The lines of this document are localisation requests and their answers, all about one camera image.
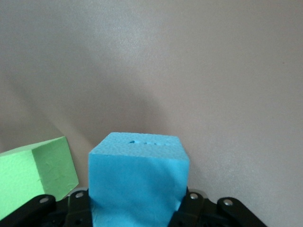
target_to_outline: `screw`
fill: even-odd
[[[40,199],[39,203],[45,203],[48,200],[49,200],[48,197],[44,197],[44,198]]]
[[[84,195],[83,192],[79,192],[79,193],[76,194],[75,197],[76,197],[76,198],[80,198],[80,197],[82,197],[83,195]]]
[[[196,193],[191,193],[189,196],[190,196],[190,198],[191,198],[192,200],[196,200],[196,199],[199,198],[198,195],[197,195]]]
[[[233,205],[233,202],[229,199],[225,199],[223,200],[223,203],[226,205],[226,206],[232,206]]]

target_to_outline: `front face of blue cube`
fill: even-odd
[[[98,220],[110,226],[115,217],[106,218],[106,214],[116,213],[118,218],[119,213],[131,217],[133,224],[141,223],[134,226],[166,226],[186,193],[189,160],[152,157],[152,151],[145,157],[134,156],[134,152],[130,151],[130,156],[116,152],[111,155],[108,151],[89,154],[89,194],[99,207],[96,215],[104,217]]]

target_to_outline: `blue foam cube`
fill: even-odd
[[[113,132],[89,153],[95,227],[166,227],[186,194],[178,137]]]

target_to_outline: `gray surface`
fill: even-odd
[[[301,1],[0,2],[0,150],[172,134],[189,186],[303,223]]]

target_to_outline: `dent in blue foam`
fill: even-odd
[[[186,193],[188,170],[178,137],[109,134],[89,154],[94,226],[167,226]]]

